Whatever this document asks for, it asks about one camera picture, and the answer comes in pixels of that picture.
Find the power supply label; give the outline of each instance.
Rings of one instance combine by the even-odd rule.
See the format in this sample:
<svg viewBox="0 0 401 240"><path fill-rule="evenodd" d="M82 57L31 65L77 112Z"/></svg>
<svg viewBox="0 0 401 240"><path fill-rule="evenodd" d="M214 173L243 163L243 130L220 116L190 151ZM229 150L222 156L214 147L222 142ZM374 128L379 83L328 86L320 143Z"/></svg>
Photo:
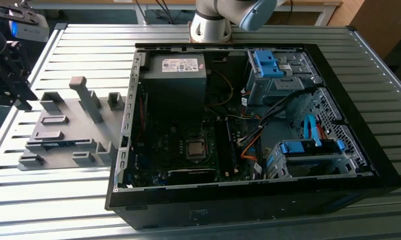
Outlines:
<svg viewBox="0 0 401 240"><path fill-rule="evenodd" d="M197 59L186 58L186 59L164 59L161 61L161 72L197 72L198 71L198 63Z"/></svg>

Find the wire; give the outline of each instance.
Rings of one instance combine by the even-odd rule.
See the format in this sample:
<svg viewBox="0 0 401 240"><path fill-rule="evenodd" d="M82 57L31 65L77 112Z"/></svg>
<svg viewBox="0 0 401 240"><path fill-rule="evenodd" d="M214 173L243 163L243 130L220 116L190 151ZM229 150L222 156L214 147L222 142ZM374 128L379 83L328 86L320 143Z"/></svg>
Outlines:
<svg viewBox="0 0 401 240"><path fill-rule="evenodd" d="M137 2L137 0L134 0L134 2L136 2L136 5L137 5L137 8L138 8L138 11L140 11L140 13L141 13L141 16L142 16L142 18L144 18L144 22L146 22L146 20L145 20L145 14L144 14L144 11L141 10L141 8L140 8L140 5L138 5L138 2Z"/></svg>
<svg viewBox="0 0 401 240"><path fill-rule="evenodd" d="M170 24L173 24L173 19L172 19L170 11L168 10L168 7L166 7L166 4L165 4L165 1L164 1L164 0L161 0L161 1L162 1L162 4L164 4L164 7L165 7L165 10L166 10L166 13L168 13L168 19L169 19L169 21L170 21Z"/></svg>
<svg viewBox="0 0 401 240"><path fill-rule="evenodd" d="M244 148L243 152L241 152L241 155L240 155L240 158L245 158L247 156L244 156L248 148L251 147L251 145L255 143L256 139L259 138L261 132L255 136L253 140L251 141L251 143L247 145L247 147Z"/></svg>
<svg viewBox="0 0 401 240"><path fill-rule="evenodd" d="M224 100L221 103L210 103L210 104L208 104L206 106L209 107L213 107L213 106L220 106L220 105L222 105L222 104L225 104L229 100L231 100L231 98L232 98L232 95L233 95L233 90L232 90L232 85L231 85L231 83L229 83L229 81L228 81L228 79L221 75L221 73L220 72L217 72L217 71L214 71L214 70L212 70L212 72L213 73L217 73L218 75L220 75L220 77L225 80L225 82L227 82L227 84L228 84L228 86L229 86L229 96L228 96L228 99L227 100Z"/></svg>
<svg viewBox="0 0 401 240"><path fill-rule="evenodd" d="M288 20L291 19L292 12L293 12L293 1L291 0L291 10L289 10L289 12L288 12L288 15L287 15L287 19L285 19L284 25L288 24Z"/></svg>
<svg viewBox="0 0 401 240"><path fill-rule="evenodd" d="M289 101L292 99L295 99L299 95L301 94L308 94L308 93L313 93L316 91L316 87L307 87L304 88L303 90L297 90L295 92L292 92L291 94L288 94L284 98L281 98L271 107L269 109L267 110L265 114L261 116L259 122L257 122L257 125L256 125L256 129L255 131L247 135L245 137L243 137L240 139L240 144L244 143L249 138L252 138L257 132L265 127L267 123L268 123L268 120L276 115L279 114L287 104L289 103Z"/></svg>
<svg viewBox="0 0 401 240"><path fill-rule="evenodd" d="M321 126L320 126L319 124L315 124L315 126L316 126L316 128L317 128L317 130L319 130L319 132L320 132L321 139L327 139L327 136L325 136L325 133L324 133L324 131L323 131Z"/></svg>
<svg viewBox="0 0 401 240"><path fill-rule="evenodd" d="M229 117L232 116L237 119L251 119L249 117L247 118L247 117L241 117L241 116L236 116L236 115L231 115L231 114L224 114L224 116L229 116Z"/></svg>
<svg viewBox="0 0 401 240"><path fill-rule="evenodd" d="M288 15L287 15L287 18L283 22L279 22L276 25L287 25L288 24L288 20L291 19L291 16L292 16L292 12L293 12L293 1L291 1L291 10L288 12Z"/></svg>
<svg viewBox="0 0 401 240"><path fill-rule="evenodd" d="M257 161L257 158L252 157L252 156L241 156L243 159L249 159L249 160L255 160Z"/></svg>
<svg viewBox="0 0 401 240"><path fill-rule="evenodd" d="M247 117L251 118L251 117L252 117L251 115L249 115L249 116L244 115L244 110L245 110L245 106L243 106L243 107L241 107L241 110L240 110L240 115L241 115L241 117L244 117L244 118L247 118ZM253 115L253 118L260 120L260 117L259 117L257 115Z"/></svg>
<svg viewBox="0 0 401 240"><path fill-rule="evenodd" d="M165 8L162 7L162 5L161 5L161 3L158 2L158 0L154 0L154 2L158 4L160 8L161 8L162 11L165 12L165 14L166 14L166 16L168 16L169 23L173 24L170 12L168 11L165 1L162 0L162 3L164 3Z"/></svg>

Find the slotted aluminum surface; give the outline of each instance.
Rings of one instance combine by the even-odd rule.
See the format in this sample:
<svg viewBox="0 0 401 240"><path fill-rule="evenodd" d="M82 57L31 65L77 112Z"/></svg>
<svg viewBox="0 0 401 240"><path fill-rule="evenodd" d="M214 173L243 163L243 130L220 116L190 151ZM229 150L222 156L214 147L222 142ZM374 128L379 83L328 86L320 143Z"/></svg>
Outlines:
<svg viewBox="0 0 401 240"><path fill-rule="evenodd" d="M401 84L362 38L343 27L269 26L255 33L233 29L237 43L317 44L366 122L401 174ZM67 89L71 76L87 78L98 97L126 94L133 45L188 42L186 26L75 25L54 30L35 65L34 93ZM14 108L0 130L1 239L398 239L401 189L333 214L227 225L136 232L104 210L109 169L18 171L17 159L39 115Z"/></svg>

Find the black device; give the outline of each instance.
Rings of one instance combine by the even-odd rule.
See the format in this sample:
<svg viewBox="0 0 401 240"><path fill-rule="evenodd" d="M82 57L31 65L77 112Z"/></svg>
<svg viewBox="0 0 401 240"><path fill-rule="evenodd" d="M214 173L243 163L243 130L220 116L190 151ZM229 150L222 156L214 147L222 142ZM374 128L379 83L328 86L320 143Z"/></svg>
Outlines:
<svg viewBox="0 0 401 240"><path fill-rule="evenodd" d="M10 6L0 3L0 19L15 24L38 24L38 17L26 4ZM37 100L29 89L30 65L23 45L19 41L6 41L0 32L0 105L30 110L27 100Z"/></svg>
<svg viewBox="0 0 401 240"><path fill-rule="evenodd" d="M331 213L401 188L313 44L137 44L126 96L105 208L134 229Z"/></svg>

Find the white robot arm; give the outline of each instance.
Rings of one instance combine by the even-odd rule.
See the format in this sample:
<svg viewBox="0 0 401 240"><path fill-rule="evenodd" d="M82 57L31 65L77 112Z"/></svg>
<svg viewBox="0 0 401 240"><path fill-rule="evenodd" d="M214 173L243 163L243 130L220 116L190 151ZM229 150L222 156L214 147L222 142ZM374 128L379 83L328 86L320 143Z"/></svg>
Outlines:
<svg viewBox="0 0 401 240"><path fill-rule="evenodd" d="M200 43L227 42L229 22L245 31L256 31L267 22L275 5L276 0L197 0L190 39Z"/></svg>

